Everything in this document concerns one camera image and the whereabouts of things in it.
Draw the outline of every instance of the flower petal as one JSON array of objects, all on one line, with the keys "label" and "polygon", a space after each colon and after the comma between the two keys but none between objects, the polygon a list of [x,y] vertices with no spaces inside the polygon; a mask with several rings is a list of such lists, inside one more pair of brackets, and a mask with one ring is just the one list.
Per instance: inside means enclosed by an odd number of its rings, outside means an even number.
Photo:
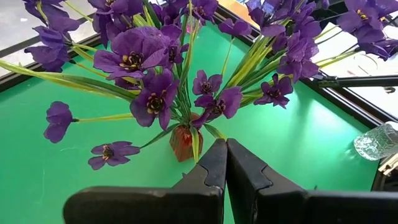
[{"label": "flower petal", "polygon": [[119,154],[121,156],[131,156],[131,155],[138,154],[140,151],[139,151],[139,147],[125,146],[125,147],[120,147],[120,148],[115,149],[115,152],[117,152],[117,154]]},{"label": "flower petal", "polygon": [[106,161],[106,163],[109,166],[117,166],[117,165],[120,165],[120,164],[125,164],[125,163],[127,163],[129,161],[130,161],[130,159],[127,158],[127,157],[124,157],[124,156],[113,156],[112,158],[108,159]]},{"label": "flower petal", "polygon": [[352,32],[361,26],[362,19],[356,12],[349,11],[341,15],[337,23],[343,31]]},{"label": "flower petal", "polygon": [[221,92],[220,99],[224,100],[225,110],[223,114],[226,118],[230,119],[236,114],[241,105],[242,97],[240,86],[228,88]]},{"label": "flower petal", "polygon": [[44,137],[52,143],[60,142],[67,132],[70,123],[67,124],[52,124],[50,123],[44,131]]},{"label": "flower petal", "polygon": [[127,0],[115,0],[111,4],[111,9],[116,13],[124,13],[128,10],[128,7],[129,5]]},{"label": "flower petal", "polygon": [[130,111],[136,118],[137,123],[143,127],[149,127],[155,120],[154,113],[148,113],[146,102],[150,93],[142,90],[141,93],[130,104]]},{"label": "flower petal", "polygon": [[278,34],[285,32],[286,28],[279,24],[271,24],[269,26],[261,27],[261,34],[264,37],[275,37]]},{"label": "flower petal", "polygon": [[232,31],[233,31],[233,22],[232,19],[228,18],[226,19],[224,22],[218,24],[218,29],[226,34],[231,34],[232,35]]},{"label": "flower petal", "polygon": [[122,59],[117,54],[107,50],[97,50],[94,54],[94,67],[104,72],[116,72],[121,70],[120,62]]},{"label": "flower petal", "polygon": [[163,130],[166,130],[169,123],[170,123],[170,109],[167,108],[159,112],[159,124]]},{"label": "flower petal", "polygon": [[223,82],[223,76],[222,75],[212,75],[208,82],[210,82],[211,85],[211,92],[215,93],[220,89],[221,83]]},{"label": "flower petal", "polygon": [[195,102],[193,102],[193,103],[197,107],[206,108],[206,107],[209,107],[212,104],[214,104],[214,98],[211,95],[202,95],[202,96],[199,96],[197,98],[197,100],[195,100]]},{"label": "flower petal", "polygon": [[96,156],[89,159],[88,164],[93,170],[98,170],[105,165],[105,160],[102,158],[102,156]]},{"label": "flower petal", "polygon": [[170,37],[172,40],[177,40],[182,33],[182,30],[176,25],[163,26],[161,31],[163,35]]},{"label": "flower petal", "polygon": [[109,145],[109,144],[102,144],[102,145],[99,145],[99,146],[95,146],[95,147],[91,150],[91,153],[94,154],[94,155],[102,155],[102,154],[103,154],[103,151],[104,151],[104,146],[105,146],[105,145]]}]

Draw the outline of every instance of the green leaf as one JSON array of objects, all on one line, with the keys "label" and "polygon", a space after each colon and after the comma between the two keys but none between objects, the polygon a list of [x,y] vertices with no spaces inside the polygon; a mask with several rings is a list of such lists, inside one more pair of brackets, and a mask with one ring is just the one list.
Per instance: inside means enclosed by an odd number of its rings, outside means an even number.
[{"label": "green leaf", "polygon": [[143,149],[143,148],[149,146],[150,144],[158,141],[159,139],[161,139],[166,134],[168,134],[169,132],[173,131],[177,126],[180,126],[180,125],[181,125],[180,123],[177,123],[177,124],[173,124],[173,125],[169,126],[166,131],[162,131],[161,133],[156,135],[156,137],[154,137],[152,140],[150,140],[147,144],[141,146],[141,149]]},{"label": "green leaf", "polygon": [[88,54],[87,52],[85,52],[84,50],[82,50],[79,47],[73,46],[72,50],[74,50],[76,52],[76,54],[80,55],[82,58],[94,62],[94,57],[90,54]]},{"label": "green leaf", "polygon": [[191,135],[192,135],[192,151],[193,151],[193,160],[195,162],[199,161],[199,134],[198,130],[195,127],[191,127]]},{"label": "green leaf", "polygon": [[226,136],[221,133],[218,129],[216,129],[215,127],[213,127],[210,124],[204,124],[206,130],[213,135],[214,138],[216,139],[224,139],[226,141]]},{"label": "green leaf", "polygon": [[148,9],[148,13],[150,15],[150,18],[152,19],[152,21],[155,24],[155,27],[160,29],[162,26],[160,24],[159,18],[156,16],[156,13],[154,11],[154,8],[152,8],[152,5],[149,4],[148,0],[142,0],[142,2],[144,3],[145,7]]}]

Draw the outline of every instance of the flower stamen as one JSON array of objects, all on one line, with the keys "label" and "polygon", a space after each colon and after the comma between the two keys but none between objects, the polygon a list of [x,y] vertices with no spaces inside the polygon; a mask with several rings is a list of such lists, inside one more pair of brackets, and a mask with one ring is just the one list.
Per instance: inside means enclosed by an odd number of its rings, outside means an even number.
[{"label": "flower stamen", "polygon": [[362,20],[367,20],[367,19],[369,19],[360,9],[358,9],[358,10],[356,11],[356,13],[358,13],[358,15],[360,16],[360,18],[361,18]]},{"label": "flower stamen", "polygon": [[108,145],[104,145],[103,151],[102,151],[102,158],[105,161],[107,161],[108,159],[112,158],[113,156],[114,156],[113,150]]},{"label": "flower stamen", "polygon": [[144,58],[142,54],[136,54],[134,52],[131,52],[130,55],[122,56],[123,62],[120,63],[119,66],[124,68],[125,70],[135,72],[141,69],[142,58]]}]

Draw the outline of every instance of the flower center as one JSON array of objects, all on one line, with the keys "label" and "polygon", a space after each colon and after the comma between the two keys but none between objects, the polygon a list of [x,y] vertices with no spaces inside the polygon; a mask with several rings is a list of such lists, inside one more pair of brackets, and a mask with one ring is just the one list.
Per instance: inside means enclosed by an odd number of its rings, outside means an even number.
[{"label": "flower center", "polygon": [[105,6],[111,7],[112,3],[114,3],[115,0],[106,0]]},{"label": "flower center", "polygon": [[201,82],[200,83],[201,89],[204,93],[211,93],[211,84],[210,82]]},{"label": "flower center", "polygon": [[150,95],[150,97],[148,97],[148,101],[147,101],[147,112],[152,114],[158,114],[163,108],[164,108],[164,100],[163,97],[157,97],[156,93],[152,93]]},{"label": "flower center", "polygon": [[195,6],[193,9],[192,9],[194,12],[197,12],[198,14],[199,14],[199,16],[205,16],[206,14],[205,14],[205,10],[203,9],[203,6]]},{"label": "flower center", "polygon": [[361,17],[362,20],[368,19],[368,17],[360,9],[358,9],[358,11],[356,11],[356,13],[358,13],[358,15]]},{"label": "flower center", "polygon": [[170,63],[174,63],[176,55],[177,55],[177,47],[176,46],[169,47],[169,62]]},{"label": "flower center", "polygon": [[280,90],[268,90],[267,95],[271,98],[277,98],[278,96],[281,96]]},{"label": "flower center", "polygon": [[224,100],[219,100],[218,103],[217,103],[217,100],[214,100],[214,102],[215,102],[215,105],[211,111],[211,115],[219,116],[225,110]]},{"label": "flower center", "polygon": [[141,69],[143,54],[136,54],[134,52],[130,53],[130,56],[123,55],[123,62],[119,64],[120,67],[125,70],[135,72]]},{"label": "flower center", "polygon": [[104,160],[108,160],[110,158],[112,158],[114,156],[113,150],[108,146],[108,145],[104,145],[103,146],[103,151],[102,151],[102,158]]}]

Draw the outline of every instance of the green stem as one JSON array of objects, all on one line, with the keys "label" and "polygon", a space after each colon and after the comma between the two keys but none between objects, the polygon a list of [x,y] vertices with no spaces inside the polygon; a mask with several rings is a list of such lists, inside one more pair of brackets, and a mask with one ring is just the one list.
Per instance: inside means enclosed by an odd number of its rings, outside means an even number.
[{"label": "green stem", "polygon": [[40,13],[40,15],[43,17],[43,19],[48,23],[49,19],[47,18],[47,16],[44,14],[43,9],[42,9],[42,1],[38,1],[36,3],[36,7],[38,12]]},{"label": "green stem", "polygon": [[337,55],[337,56],[333,56],[333,57],[330,57],[330,58],[322,59],[322,60],[320,60],[319,62],[315,62],[315,64],[319,64],[319,63],[322,63],[322,62],[326,62],[327,60],[336,59],[336,58],[338,58],[338,57],[342,57],[342,56],[344,56],[344,55],[346,55],[346,54],[350,54],[350,53],[352,53],[352,52],[354,52],[354,51],[352,50],[352,51],[350,51],[350,52],[345,52],[345,53],[339,54],[339,55]]},{"label": "green stem", "polygon": [[225,61],[224,61],[223,69],[222,69],[222,71],[221,71],[221,75],[224,75],[224,72],[225,72],[225,69],[226,69],[226,64],[227,64],[228,58],[229,58],[229,53],[231,52],[232,43],[234,42],[234,39],[235,39],[235,38],[232,37],[232,38],[231,38],[231,42],[229,43],[228,53],[226,54],[226,58],[225,58]]},{"label": "green stem", "polygon": [[65,1],[65,4],[67,6],[69,6],[72,10],[74,10],[75,12],[77,12],[79,15],[83,16],[85,19],[87,19],[87,21],[93,22],[93,19],[88,17],[87,15],[85,15],[84,13],[80,12],[77,8],[75,8],[74,6],[72,6],[69,1]]},{"label": "green stem", "polygon": [[72,43],[72,44],[73,44],[73,46],[79,47],[79,48],[81,48],[81,49],[90,50],[90,51],[92,51],[92,52],[96,52],[96,51],[97,51],[97,49],[95,49],[94,47],[90,47],[90,46],[87,46],[87,45],[76,44],[76,43]]},{"label": "green stem", "polygon": [[328,40],[330,40],[330,39],[336,37],[336,36],[339,35],[339,34],[341,34],[342,32],[343,32],[343,31],[341,30],[341,31],[339,31],[339,32],[337,32],[337,33],[335,33],[335,34],[333,34],[331,37],[327,38],[326,40],[323,40],[323,41],[321,41],[321,42],[319,42],[319,43],[316,43],[316,44],[317,44],[317,45],[323,44],[323,43],[325,43],[326,41],[328,41]]},{"label": "green stem", "polygon": [[126,113],[126,114],[117,114],[117,115],[111,115],[111,116],[103,116],[100,118],[87,118],[87,119],[78,119],[77,122],[91,122],[91,121],[116,121],[120,119],[128,119],[128,118],[134,118],[131,113]]},{"label": "green stem", "polygon": [[94,69],[92,69],[92,68],[88,68],[86,65],[83,65],[83,64],[81,64],[81,63],[76,63],[76,65],[79,66],[80,68],[84,68],[85,70],[90,71],[90,72],[92,72],[92,73],[94,73],[94,74],[96,74],[96,75],[99,75],[99,76],[103,77],[103,78],[106,78],[106,77],[107,77],[107,75],[102,74],[102,73],[100,73],[100,72],[97,72],[96,70],[94,70]]},{"label": "green stem", "polygon": [[344,56],[342,56],[342,57],[338,57],[338,58],[332,60],[331,62],[324,63],[323,65],[319,65],[319,69],[325,68],[325,67],[328,66],[328,65],[331,65],[331,64],[333,64],[333,63],[339,62],[339,61],[341,61],[341,60],[343,60],[343,59],[345,59],[345,58],[348,58],[348,57],[350,57],[350,56],[352,56],[352,55],[354,55],[354,54],[356,54],[356,53],[359,53],[359,52],[351,52],[351,53],[346,54],[346,55],[344,55]]}]

